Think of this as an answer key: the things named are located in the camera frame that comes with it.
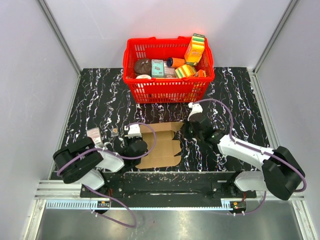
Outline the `brown cardboard box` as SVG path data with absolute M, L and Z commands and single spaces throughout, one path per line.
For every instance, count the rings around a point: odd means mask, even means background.
M 181 152 L 181 145 L 179 140 L 174 140 L 174 136 L 182 126 L 182 122 L 140 125 L 142 139 L 147 143 L 150 153 L 142 157 L 136 167 L 145 170 L 177 166 L 181 162 L 181 156 L 178 155 Z

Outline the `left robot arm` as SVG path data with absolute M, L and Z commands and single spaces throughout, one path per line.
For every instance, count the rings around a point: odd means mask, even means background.
M 91 188 L 98 198 L 107 195 L 107 180 L 102 170 L 123 174 L 140 164 L 140 156 L 148 151 L 148 146 L 140 137 L 126 138 L 120 155 L 98 147 L 92 138 L 86 136 L 58 151 L 52 158 L 58 168 L 57 175 L 65 184 L 81 183 Z

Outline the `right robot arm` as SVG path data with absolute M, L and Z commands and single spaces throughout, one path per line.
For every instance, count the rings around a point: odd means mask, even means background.
M 256 167 L 253 172 L 237 173 L 233 182 L 228 184 L 227 192 L 233 198 L 239 198 L 247 191 L 267 191 L 287 201 L 299 190 L 299 185 L 306 188 L 306 174 L 292 153 L 283 146 L 272 149 L 240 140 L 214 129 L 209 118 L 201 113 L 185 120 L 181 131 L 215 153 Z

